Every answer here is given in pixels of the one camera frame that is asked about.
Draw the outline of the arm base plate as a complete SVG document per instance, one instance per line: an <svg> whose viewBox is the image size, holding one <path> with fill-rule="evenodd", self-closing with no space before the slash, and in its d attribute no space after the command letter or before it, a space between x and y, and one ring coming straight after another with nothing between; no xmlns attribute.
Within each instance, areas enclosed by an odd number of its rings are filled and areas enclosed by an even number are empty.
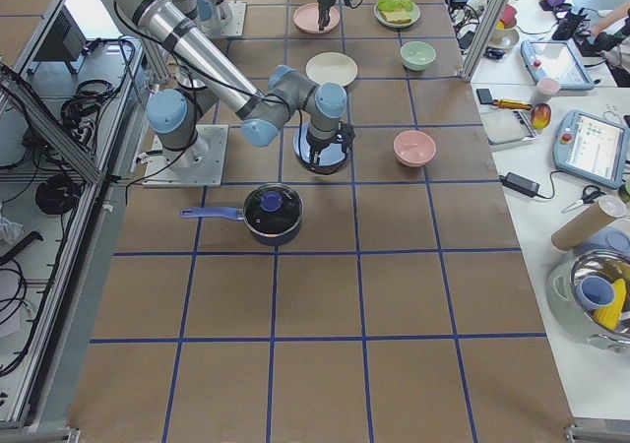
<svg viewBox="0 0 630 443"><path fill-rule="evenodd" d="M209 38L241 37L244 29L246 3L224 0L215 5L210 0L198 0L197 10L202 32Z"/></svg>
<svg viewBox="0 0 630 443"><path fill-rule="evenodd" d="M157 135L148 157L145 179L148 188L219 187L222 181L229 128L224 124L197 124L197 140L180 157L164 150Z"/></svg>

